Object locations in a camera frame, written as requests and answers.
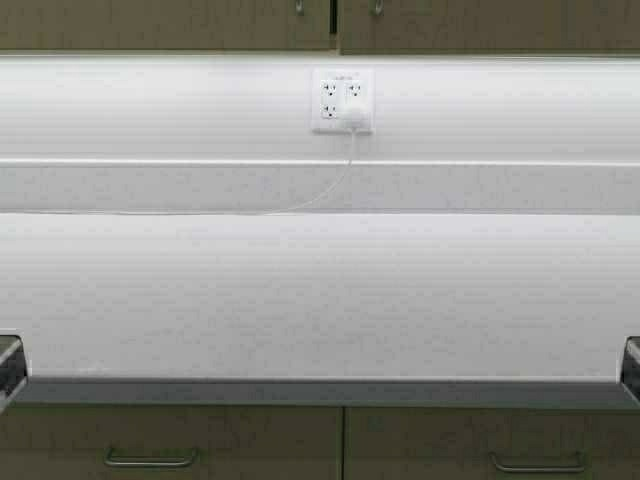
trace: metal handle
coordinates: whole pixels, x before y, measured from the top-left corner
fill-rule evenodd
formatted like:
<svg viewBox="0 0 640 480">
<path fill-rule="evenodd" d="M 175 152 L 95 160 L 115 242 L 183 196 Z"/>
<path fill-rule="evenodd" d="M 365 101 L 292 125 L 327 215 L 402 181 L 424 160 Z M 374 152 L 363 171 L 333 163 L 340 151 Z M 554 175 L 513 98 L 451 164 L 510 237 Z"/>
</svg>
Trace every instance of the metal handle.
<svg viewBox="0 0 640 480">
<path fill-rule="evenodd" d="M 584 455 L 576 453 L 576 463 L 574 465 L 557 465 L 557 466 L 533 466 L 533 465 L 507 465 L 500 460 L 495 453 L 491 454 L 491 461 L 497 470 L 502 473 L 515 474 L 578 474 L 585 471 Z"/>
<path fill-rule="evenodd" d="M 157 457 L 116 457 L 115 449 L 109 447 L 104 457 L 104 464 L 112 468 L 188 468 L 198 459 L 200 452 L 197 448 L 191 449 L 189 456 L 183 458 L 157 458 Z"/>
<path fill-rule="evenodd" d="M 22 340 L 0 336 L 0 414 L 27 384 L 27 377 Z"/>
<path fill-rule="evenodd" d="M 640 404 L 640 337 L 630 338 L 624 349 L 620 381 Z"/>
<path fill-rule="evenodd" d="M 380 15 L 382 15 L 382 10 L 384 10 L 384 0 L 373 0 L 371 13 L 373 13 L 376 17 L 379 17 Z"/>
</svg>

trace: lower cabinet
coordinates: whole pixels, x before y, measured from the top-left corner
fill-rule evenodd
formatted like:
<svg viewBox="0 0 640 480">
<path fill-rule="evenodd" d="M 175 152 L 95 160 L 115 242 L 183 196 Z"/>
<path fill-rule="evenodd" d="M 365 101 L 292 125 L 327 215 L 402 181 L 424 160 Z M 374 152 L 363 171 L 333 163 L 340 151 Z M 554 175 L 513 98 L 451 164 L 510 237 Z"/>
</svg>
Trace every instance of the lower cabinet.
<svg viewBox="0 0 640 480">
<path fill-rule="evenodd" d="M 0 50 L 324 50 L 330 14 L 328 0 L 2 0 Z"/>
<path fill-rule="evenodd" d="M 331 408 L 18 407 L 0 417 L 13 480 L 337 480 Z"/>
<path fill-rule="evenodd" d="M 14 406 L 0 416 L 0 473 L 12 480 L 640 480 L 640 414 Z"/>
<path fill-rule="evenodd" d="M 349 480 L 640 480 L 640 414 L 347 409 Z"/>
<path fill-rule="evenodd" d="M 640 49 L 633 0 L 344 0 L 341 9 L 350 54 Z"/>
</svg>

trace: upper cabinet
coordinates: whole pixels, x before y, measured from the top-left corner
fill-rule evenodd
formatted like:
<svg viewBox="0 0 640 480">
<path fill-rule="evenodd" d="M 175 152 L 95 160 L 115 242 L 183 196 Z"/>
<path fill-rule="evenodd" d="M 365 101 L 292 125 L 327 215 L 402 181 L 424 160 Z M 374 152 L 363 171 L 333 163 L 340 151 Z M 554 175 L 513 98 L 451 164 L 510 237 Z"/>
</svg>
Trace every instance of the upper cabinet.
<svg viewBox="0 0 640 480">
<path fill-rule="evenodd" d="M 330 3 L 1 0 L 0 49 L 328 49 Z"/>
<path fill-rule="evenodd" d="M 341 0 L 343 53 L 624 52 L 629 0 Z"/>
</svg>

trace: outlet socket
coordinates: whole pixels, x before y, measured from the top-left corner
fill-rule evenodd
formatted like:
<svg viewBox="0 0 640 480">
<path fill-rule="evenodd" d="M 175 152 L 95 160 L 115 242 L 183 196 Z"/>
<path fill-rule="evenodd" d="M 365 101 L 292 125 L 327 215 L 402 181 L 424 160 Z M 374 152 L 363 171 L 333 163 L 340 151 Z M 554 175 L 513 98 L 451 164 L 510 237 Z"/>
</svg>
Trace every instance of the outlet socket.
<svg viewBox="0 0 640 480">
<path fill-rule="evenodd" d="M 359 133 L 373 131 L 373 71 L 316 69 L 311 88 L 311 129 L 318 133 L 349 133 L 352 122 L 341 113 L 362 114 Z"/>
</svg>

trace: white countertop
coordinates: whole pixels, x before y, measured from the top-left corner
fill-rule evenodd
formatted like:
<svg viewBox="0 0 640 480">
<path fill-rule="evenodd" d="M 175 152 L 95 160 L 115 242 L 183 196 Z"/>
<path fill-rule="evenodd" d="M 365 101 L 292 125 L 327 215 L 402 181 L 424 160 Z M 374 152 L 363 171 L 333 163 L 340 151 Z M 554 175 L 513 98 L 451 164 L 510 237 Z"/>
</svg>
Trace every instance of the white countertop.
<svg viewBox="0 0 640 480">
<path fill-rule="evenodd" d="M 34 380 L 616 383 L 640 218 L 0 217 Z"/>
</svg>

